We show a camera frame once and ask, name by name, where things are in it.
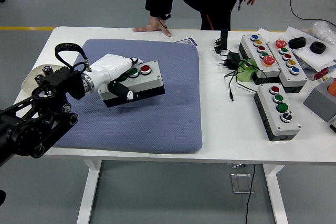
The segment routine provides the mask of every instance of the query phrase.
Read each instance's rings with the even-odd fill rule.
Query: table leg
[[[85,159],[89,167],[82,203],[80,205],[77,224],[88,224],[90,222],[93,200],[95,199],[96,187],[99,178],[101,160]]]
[[[276,224],[288,224],[277,178],[277,173],[281,171],[284,166],[285,165],[263,165]]]

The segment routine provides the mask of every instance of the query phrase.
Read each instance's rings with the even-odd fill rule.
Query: blue button
[[[258,36],[258,35],[253,34],[253,35],[251,36],[251,40],[252,40],[252,41],[255,41],[255,40],[257,40],[257,39],[259,39],[259,36]]]
[[[300,72],[300,69],[298,69],[298,68],[296,68],[296,67],[293,67],[293,68],[292,68],[292,71],[295,72],[295,73],[298,73],[298,72]]]
[[[295,75],[295,76],[297,76],[299,74],[299,72],[300,72],[300,69],[298,69],[296,67],[292,67],[290,69],[290,73],[293,74],[293,75]]]

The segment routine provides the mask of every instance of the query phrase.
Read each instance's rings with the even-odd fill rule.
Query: gray floor
[[[0,108],[13,104],[50,30],[4,27],[137,27],[145,0],[6,0],[0,4]],[[305,19],[336,23],[335,0],[292,0]],[[175,0],[170,28],[199,29],[199,14]],[[258,0],[233,11],[233,30],[310,28],[290,0]],[[248,223],[274,223],[262,167],[257,165]],[[249,169],[240,173],[251,173]],[[244,223],[246,195],[232,192],[228,164],[104,162],[91,223]],[[87,168],[75,159],[12,158],[0,168],[7,192],[0,222],[75,223]],[[336,167],[286,166],[278,175],[290,224],[334,223]]]

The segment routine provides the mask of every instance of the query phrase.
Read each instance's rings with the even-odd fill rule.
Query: gray foam pad
[[[91,63],[105,54],[159,63],[165,94],[107,108],[93,93],[68,95],[78,123],[55,146],[149,153],[192,153],[202,148],[198,52],[193,45],[138,40],[88,40]]]

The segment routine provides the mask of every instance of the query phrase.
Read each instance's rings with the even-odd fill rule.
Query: white table
[[[55,46],[72,42],[82,46],[88,39],[132,39],[175,42],[192,37],[198,44],[200,98],[203,147],[194,154],[149,154],[76,148],[51,148],[50,157],[82,158],[89,166],[89,174],[77,223],[89,223],[102,160],[167,161],[263,164],[276,223],[288,223],[276,174],[287,164],[335,165],[335,133],[326,123],[302,103],[319,81],[308,81],[300,93],[288,94],[301,125],[300,132],[291,141],[268,140],[254,94],[232,82],[234,102],[229,99],[228,82],[224,75],[229,70],[221,65],[214,51],[219,31],[172,30],[173,37],[162,33],[135,33],[128,28],[58,27],[51,33],[34,67],[60,62],[55,58]],[[250,31],[230,31],[228,49],[238,52],[243,34]],[[69,63],[75,52],[62,52]],[[250,88],[257,87],[253,82]],[[28,97],[21,91],[16,102]]]

